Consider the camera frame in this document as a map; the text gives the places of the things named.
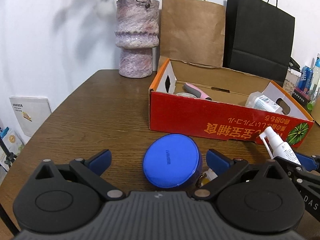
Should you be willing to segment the black paper bag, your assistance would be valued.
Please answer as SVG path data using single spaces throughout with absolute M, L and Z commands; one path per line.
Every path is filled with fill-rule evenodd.
M 227 0 L 223 67 L 282 85 L 291 59 L 295 18 L 263 0 Z

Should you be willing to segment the clear tape roll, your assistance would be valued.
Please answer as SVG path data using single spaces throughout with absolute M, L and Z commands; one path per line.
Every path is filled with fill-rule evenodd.
M 177 95 L 177 96 L 188 97 L 188 98 L 196 98 L 196 96 L 195 96 L 194 94 L 191 94 L 191 93 L 185 93 L 185 92 L 177 93 L 176 95 Z

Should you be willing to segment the blue drink can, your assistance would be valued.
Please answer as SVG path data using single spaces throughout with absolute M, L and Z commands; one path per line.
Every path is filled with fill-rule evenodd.
M 311 86 L 312 77 L 313 70 L 308 66 L 304 66 L 302 68 L 301 76 L 297 81 L 296 88 L 308 91 Z

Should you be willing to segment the red cardboard pumpkin box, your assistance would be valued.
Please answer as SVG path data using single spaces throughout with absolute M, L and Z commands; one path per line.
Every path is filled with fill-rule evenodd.
M 185 83 L 212 101 L 177 96 Z M 251 93 L 261 92 L 289 107 L 283 114 L 248 108 Z M 149 128 L 219 140 L 261 143 L 268 126 L 293 147 L 301 145 L 314 124 L 312 116 L 272 80 L 228 68 L 207 68 L 161 57 L 149 88 Z

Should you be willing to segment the cream yellow plug adapter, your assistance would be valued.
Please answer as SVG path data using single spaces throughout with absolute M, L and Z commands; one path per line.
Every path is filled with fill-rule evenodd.
M 215 178 L 217 178 L 217 174 L 209 168 L 207 171 L 204 171 L 203 174 L 200 175 L 195 185 L 197 188 L 201 188 Z

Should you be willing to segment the cotton buds plastic box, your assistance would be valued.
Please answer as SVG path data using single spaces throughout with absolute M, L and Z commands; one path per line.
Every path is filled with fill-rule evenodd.
M 251 93 L 246 101 L 245 106 L 261 111 L 283 114 L 283 109 L 261 92 Z

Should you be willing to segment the dark red box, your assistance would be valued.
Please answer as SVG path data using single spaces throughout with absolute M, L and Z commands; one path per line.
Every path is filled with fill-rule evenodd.
M 295 88 L 292 92 L 292 97 L 303 107 L 306 107 L 310 102 L 310 96 L 299 88 Z

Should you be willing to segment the clear blue-capped bottle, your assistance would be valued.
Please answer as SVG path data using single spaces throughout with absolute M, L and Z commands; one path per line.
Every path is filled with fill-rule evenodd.
M 309 90 L 309 95 L 311 99 L 313 99 L 317 95 L 319 77 L 320 77 L 320 55 L 317 54 L 317 59 L 313 68 L 313 78 L 312 78 L 311 88 Z

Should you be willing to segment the blue round lidded jar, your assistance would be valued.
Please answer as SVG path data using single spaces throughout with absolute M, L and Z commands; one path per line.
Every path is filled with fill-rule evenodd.
M 177 189 L 195 183 L 202 166 L 197 144 L 182 134 L 160 137 L 150 145 L 143 158 L 144 176 L 161 189 Z

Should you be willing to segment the pink handled pet brush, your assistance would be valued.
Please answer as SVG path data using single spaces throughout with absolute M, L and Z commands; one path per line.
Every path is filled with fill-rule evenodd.
M 196 87 L 195 85 L 192 85 L 191 83 L 185 83 L 183 85 L 183 89 L 188 92 L 189 94 L 193 94 L 199 99 L 205 99 L 205 100 L 210 100 L 212 101 L 212 98 L 207 95 L 204 91 Z

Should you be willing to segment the white spray bottle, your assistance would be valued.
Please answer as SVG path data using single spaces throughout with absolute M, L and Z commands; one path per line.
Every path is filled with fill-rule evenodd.
M 283 141 L 279 134 L 277 134 L 272 127 L 268 126 L 263 133 L 259 135 L 271 159 L 281 157 L 285 160 L 291 161 L 300 165 L 296 154 L 288 142 Z

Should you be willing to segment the white booklet against wall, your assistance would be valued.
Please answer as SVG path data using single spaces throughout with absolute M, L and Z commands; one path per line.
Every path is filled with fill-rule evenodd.
M 9 100 L 23 133 L 29 137 L 34 135 L 52 113 L 47 98 L 11 96 Z

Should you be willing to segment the brown paper bag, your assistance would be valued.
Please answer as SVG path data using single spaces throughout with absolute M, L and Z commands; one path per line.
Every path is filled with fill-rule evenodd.
M 207 0 L 162 0 L 160 55 L 221 68 L 225 45 L 225 7 Z

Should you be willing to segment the pink textured ceramic vase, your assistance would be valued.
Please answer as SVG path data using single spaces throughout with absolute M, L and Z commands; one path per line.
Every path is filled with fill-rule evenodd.
M 121 49 L 119 74 L 140 79 L 153 71 L 153 48 L 159 45 L 158 0 L 118 0 L 115 44 Z

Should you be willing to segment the clear container with seeds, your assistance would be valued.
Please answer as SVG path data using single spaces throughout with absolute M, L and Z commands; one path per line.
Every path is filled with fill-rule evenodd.
M 290 58 L 287 75 L 283 84 L 283 89 L 290 95 L 293 93 L 301 74 L 300 65 L 293 58 Z

